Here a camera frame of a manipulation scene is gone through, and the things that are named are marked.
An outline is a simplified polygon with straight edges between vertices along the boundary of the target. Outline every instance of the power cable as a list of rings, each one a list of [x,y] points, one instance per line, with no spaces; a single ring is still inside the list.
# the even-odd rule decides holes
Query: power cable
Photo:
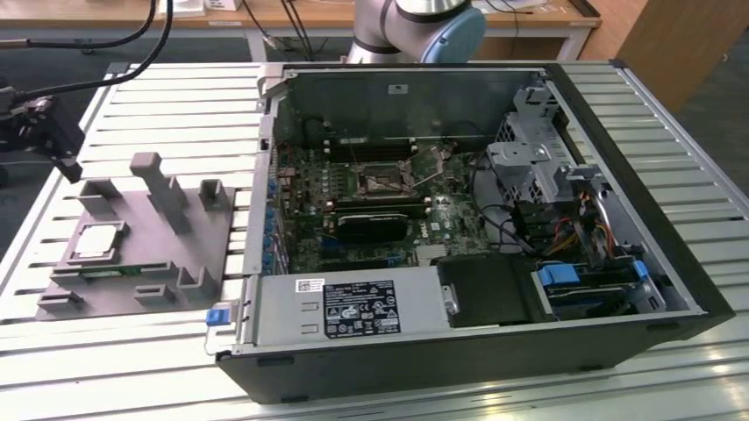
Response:
[[[148,17],[140,28],[132,32],[125,38],[117,39],[108,42],[46,42],[37,41],[33,39],[25,40],[25,46],[28,48],[61,48],[61,49],[74,49],[74,50],[98,50],[101,48],[112,48],[113,46],[124,46],[129,41],[138,39],[145,33],[150,24],[153,23],[153,16],[156,15],[156,0],[150,0],[150,7],[148,9]]]
[[[284,48],[288,49],[289,51],[292,51],[293,53],[300,54],[300,52],[296,51],[296,48],[293,48],[285,42],[283,42],[281,39],[277,39],[277,38],[275,38],[273,36],[269,35],[268,31],[265,31],[265,28],[263,28],[263,26],[260,25],[260,21],[255,17],[255,13],[252,13],[249,5],[247,4],[247,0],[241,0],[241,4],[244,5],[244,10],[247,11],[247,14],[249,15],[249,19],[252,19],[252,23],[255,24],[255,26],[257,26],[257,30],[260,31],[261,38],[265,41],[265,44],[268,44],[269,47],[273,50],[276,50],[280,53],[280,55],[283,55],[283,59],[285,61],[291,61],[289,57],[285,55]]]
[[[283,10],[285,11],[285,16],[289,18],[291,26],[293,27],[293,32],[296,33],[296,36],[301,40],[301,46],[304,47],[304,52],[305,52],[305,60],[313,61],[315,60],[315,52],[312,51],[312,47],[308,44],[307,30],[304,30],[304,35],[301,35],[301,31],[299,29],[299,26],[296,24],[296,20],[293,19],[293,16],[291,16],[292,14],[291,14],[291,10],[289,10],[289,6],[291,6],[291,8],[295,11],[293,14],[296,16],[299,16],[299,14],[296,13],[296,7],[291,3],[287,4],[287,1],[288,0],[280,0],[280,5],[283,6]]]
[[[519,22],[516,21],[516,15],[532,15],[534,12],[531,11],[516,11],[515,7],[507,3],[507,0],[499,0],[506,7],[511,9],[511,11],[504,11],[499,9],[492,3],[491,0],[487,0],[488,7],[498,11],[499,13],[511,13],[512,18],[515,20],[515,37],[512,38],[512,46],[510,47],[510,59],[515,56],[515,48],[516,48],[516,39],[519,38]]]
[[[299,22],[299,28],[301,29],[301,33],[304,34],[303,42],[307,43],[309,59],[312,61],[315,61],[315,51],[312,49],[312,42],[308,39],[307,28],[304,27],[304,22],[301,21],[301,17],[299,16],[299,12],[296,11],[296,5],[293,4],[293,0],[288,0],[288,2],[289,2],[291,12],[293,13],[293,16],[295,16],[295,18]]]
[[[52,86],[44,89],[29,90],[28,92],[20,93],[14,97],[14,103],[24,103],[41,96],[57,95],[68,92],[74,92],[77,90],[94,89],[94,88],[101,88],[104,86],[117,85],[122,82],[128,82],[133,80],[145,71],[148,66],[150,66],[150,63],[156,60],[156,57],[161,53],[161,49],[164,48],[165,41],[168,40],[168,34],[172,30],[173,18],[174,18],[174,0],[165,0],[165,22],[164,22],[164,30],[161,31],[161,36],[158,37],[158,41],[156,43],[156,46],[150,50],[150,53],[148,54],[146,58],[142,60],[142,63],[140,63],[140,65],[132,72],[126,73],[122,76],[102,81],[80,82],[68,85]]]

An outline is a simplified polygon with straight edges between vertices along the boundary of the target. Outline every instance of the green circuit board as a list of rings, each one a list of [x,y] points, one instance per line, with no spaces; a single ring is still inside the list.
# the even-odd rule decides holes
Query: green circuit board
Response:
[[[361,194],[361,181],[368,182],[365,169],[356,173],[356,164],[332,163],[319,151],[295,150],[292,161],[280,156],[280,165],[293,168],[293,175],[280,184],[291,273],[315,273],[328,264],[375,260],[385,260],[388,268],[419,266],[417,246],[444,245],[447,255],[488,250],[487,234],[467,192],[471,154],[444,154],[448,159],[441,160],[436,158],[437,142],[420,143],[419,150],[423,152],[412,157],[407,166],[400,164],[400,170],[415,184],[408,194],[428,198],[431,202],[425,218],[408,220],[403,240],[347,246],[328,234],[336,217],[325,212],[325,201],[331,198],[347,200]],[[396,163],[367,162],[357,167],[363,165],[384,174],[372,181],[379,188],[376,193],[397,194],[393,187],[391,191],[387,180],[387,174],[399,171]]]

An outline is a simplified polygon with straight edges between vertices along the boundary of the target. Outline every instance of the yellow wire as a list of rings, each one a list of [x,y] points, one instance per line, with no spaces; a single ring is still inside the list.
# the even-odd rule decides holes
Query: yellow wire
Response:
[[[559,244],[556,247],[554,247],[554,248],[551,249],[551,252],[548,252],[548,254],[554,254],[554,253],[556,253],[558,251],[564,250],[568,246],[572,245],[572,243],[574,243],[575,241],[576,241],[576,234],[575,234],[572,237],[570,237],[568,239],[566,239],[566,240],[562,242],[562,244]]]

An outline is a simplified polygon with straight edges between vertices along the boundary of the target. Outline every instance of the wooden table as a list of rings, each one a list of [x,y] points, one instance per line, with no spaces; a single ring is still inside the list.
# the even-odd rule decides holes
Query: wooden table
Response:
[[[261,26],[277,37],[296,36],[279,0],[248,0]],[[482,2],[474,4],[487,9]],[[351,37],[353,2],[351,0],[297,0],[296,8],[309,37]],[[551,0],[531,9],[532,15],[488,13],[487,37],[562,38],[556,59],[575,60],[590,30],[600,24],[586,18],[568,0]],[[0,39],[102,39],[118,38],[137,28],[145,19],[148,0],[0,0]],[[157,37],[160,22],[146,32]],[[244,37],[255,61],[265,61],[260,30],[244,9],[205,11],[205,16],[178,18],[174,37]]]

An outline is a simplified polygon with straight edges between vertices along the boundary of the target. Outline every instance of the table leg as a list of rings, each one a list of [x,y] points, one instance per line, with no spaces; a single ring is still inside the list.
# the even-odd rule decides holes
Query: table leg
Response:
[[[590,35],[591,28],[580,27],[574,28],[570,35],[564,39],[564,43],[562,44],[562,49],[559,50],[559,55],[556,55],[556,59],[559,61],[574,61],[580,55],[580,51],[583,50],[584,41],[587,40],[587,36]]]
[[[247,28],[244,30],[244,38],[247,39],[247,45],[249,46],[249,55],[252,61],[255,62],[268,61],[268,54],[265,52],[265,41],[261,37],[260,30],[255,28]]]

